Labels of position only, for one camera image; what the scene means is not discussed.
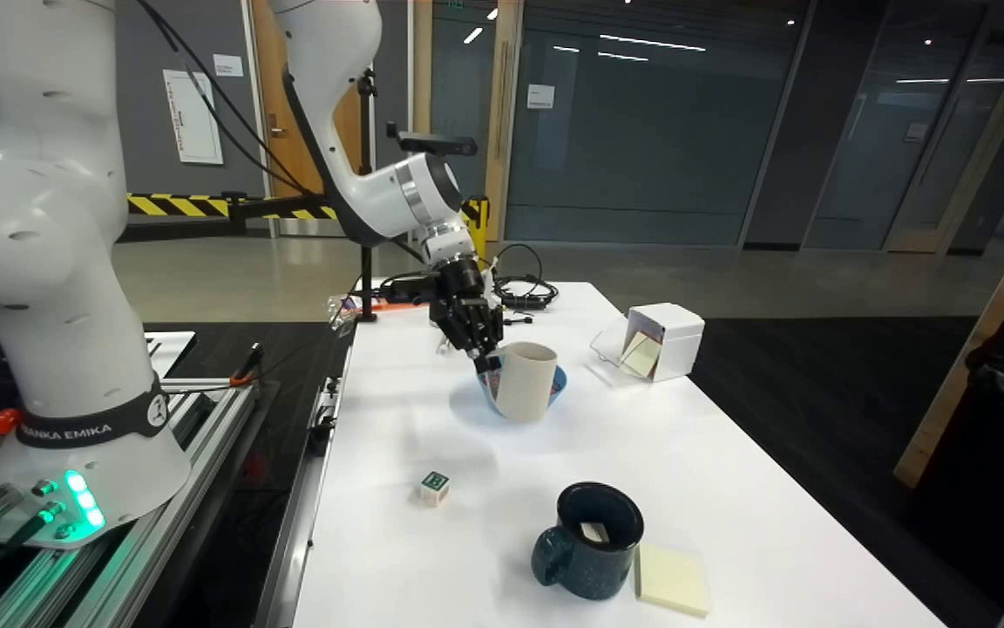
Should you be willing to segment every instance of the white box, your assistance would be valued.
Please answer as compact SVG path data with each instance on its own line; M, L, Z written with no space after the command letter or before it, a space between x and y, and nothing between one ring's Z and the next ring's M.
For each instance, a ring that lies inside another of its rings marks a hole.
M693 370L700 341L700 314L680 302L646 302L628 309L620 359L646 380L674 380Z

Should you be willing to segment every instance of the yellow sticky note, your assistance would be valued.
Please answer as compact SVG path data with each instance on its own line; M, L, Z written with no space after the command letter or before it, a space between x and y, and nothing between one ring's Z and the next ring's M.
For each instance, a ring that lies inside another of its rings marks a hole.
M641 543L639 549L639 598L680 615L706 615L704 572L693 558Z
M661 357L660 341L650 341L649 334L635 334L620 351L620 362L649 380L660 357Z

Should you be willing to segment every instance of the mug handle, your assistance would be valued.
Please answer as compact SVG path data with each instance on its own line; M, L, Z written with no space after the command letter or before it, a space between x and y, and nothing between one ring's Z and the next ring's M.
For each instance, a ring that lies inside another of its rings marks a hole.
M562 526L549 526L532 543L532 575L535 583L549 585L569 569L570 542Z

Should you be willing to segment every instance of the dark blue mug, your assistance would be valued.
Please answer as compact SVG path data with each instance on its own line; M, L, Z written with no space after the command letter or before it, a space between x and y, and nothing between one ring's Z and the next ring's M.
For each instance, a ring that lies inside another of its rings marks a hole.
M641 534L641 511L620 490L569 485L559 496L559 525L532 543L532 575L585 599L609 599L631 572Z

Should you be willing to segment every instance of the white table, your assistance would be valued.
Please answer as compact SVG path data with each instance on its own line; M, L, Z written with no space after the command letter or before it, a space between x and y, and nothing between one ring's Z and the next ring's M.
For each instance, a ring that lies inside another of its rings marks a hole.
M688 378L605 383L589 370L589 337L617 321L592 287L562 282L549 314L509 327L555 347L570 380L532 425L490 416L468 357L435 349L425 309L359 327L296 626L940 626ZM454 490L435 511L415 505L431 469ZM531 549L583 477L623 490L646 542L700 558L706 618L649 607L635 583L589 605L532 578Z

